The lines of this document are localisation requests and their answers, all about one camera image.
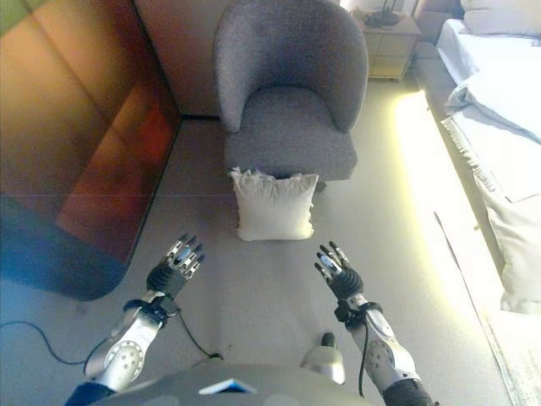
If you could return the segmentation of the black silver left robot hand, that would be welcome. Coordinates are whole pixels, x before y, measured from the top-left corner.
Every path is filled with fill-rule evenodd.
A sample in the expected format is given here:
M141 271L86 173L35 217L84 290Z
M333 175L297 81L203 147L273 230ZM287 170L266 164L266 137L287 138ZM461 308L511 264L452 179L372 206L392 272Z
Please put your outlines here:
M146 279L148 291L175 299L200 268L205 255L194 235L185 233L165 252Z

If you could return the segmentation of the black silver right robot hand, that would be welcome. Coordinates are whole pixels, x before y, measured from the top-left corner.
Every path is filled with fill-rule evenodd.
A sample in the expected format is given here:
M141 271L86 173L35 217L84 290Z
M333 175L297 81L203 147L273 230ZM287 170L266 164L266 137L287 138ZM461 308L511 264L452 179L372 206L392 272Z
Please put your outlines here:
M362 278L336 243L330 241L328 245L321 244L316 256L318 261L314 267L338 300L363 293Z

